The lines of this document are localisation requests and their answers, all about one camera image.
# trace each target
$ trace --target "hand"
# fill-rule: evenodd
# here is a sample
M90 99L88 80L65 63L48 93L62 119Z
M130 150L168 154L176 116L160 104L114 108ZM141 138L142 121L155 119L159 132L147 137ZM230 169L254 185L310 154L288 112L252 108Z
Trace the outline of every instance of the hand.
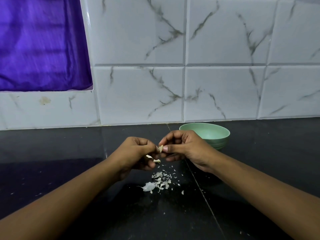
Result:
M156 164L146 155L154 156L157 151L159 148L147 139L128 137L109 159L119 165L119 177L123 180L131 169L152 170Z
M210 158L217 151L193 130L175 130L167 134L159 143L164 145L161 157L167 157L168 162L181 160L185 157L204 172L212 172Z

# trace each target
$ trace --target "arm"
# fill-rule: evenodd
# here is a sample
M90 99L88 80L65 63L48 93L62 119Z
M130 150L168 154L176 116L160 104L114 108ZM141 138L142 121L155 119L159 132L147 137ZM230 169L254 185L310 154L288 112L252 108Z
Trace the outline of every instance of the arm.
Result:
M138 161L156 150L146 139L127 138L107 160L0 220L1 239L57 238L98 193L126 177L131 168L154 168L149 159Z
M162 151L181 153L201 170L216 175L292 238L319 239L319 198L216 151L194 131L173 131L159 144L167 145Z

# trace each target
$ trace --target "person's left hand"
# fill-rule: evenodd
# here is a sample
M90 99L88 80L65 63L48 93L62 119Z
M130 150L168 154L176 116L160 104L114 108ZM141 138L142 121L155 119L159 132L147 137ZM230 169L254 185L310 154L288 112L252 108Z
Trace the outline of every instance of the person's left hand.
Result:
M109 157L120 167L120 180L123 180L131 169L152 170L156 164L153 159L159 148L148 139L128 137Z

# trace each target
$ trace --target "tiled wall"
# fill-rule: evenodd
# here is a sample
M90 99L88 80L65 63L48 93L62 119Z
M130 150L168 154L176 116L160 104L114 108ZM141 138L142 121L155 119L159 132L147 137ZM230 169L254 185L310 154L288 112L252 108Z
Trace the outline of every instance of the tiled wall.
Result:
M81 4L94 89L0 94L0 129L320 115L320 2Z

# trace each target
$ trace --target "black granite surface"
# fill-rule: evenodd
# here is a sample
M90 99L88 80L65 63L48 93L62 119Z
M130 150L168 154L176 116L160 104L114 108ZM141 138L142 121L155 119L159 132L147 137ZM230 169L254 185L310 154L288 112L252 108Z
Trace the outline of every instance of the black granite surface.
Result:
M223 153L320 197L320 118L213 123L231 132ZM180 125L0 131L0 218L97 164L126 137L158 143ZM290 239L214 175L190 161L162 164L156 172L176 173L173 190L143 192L137 186L152 172L132 170L61 239Z

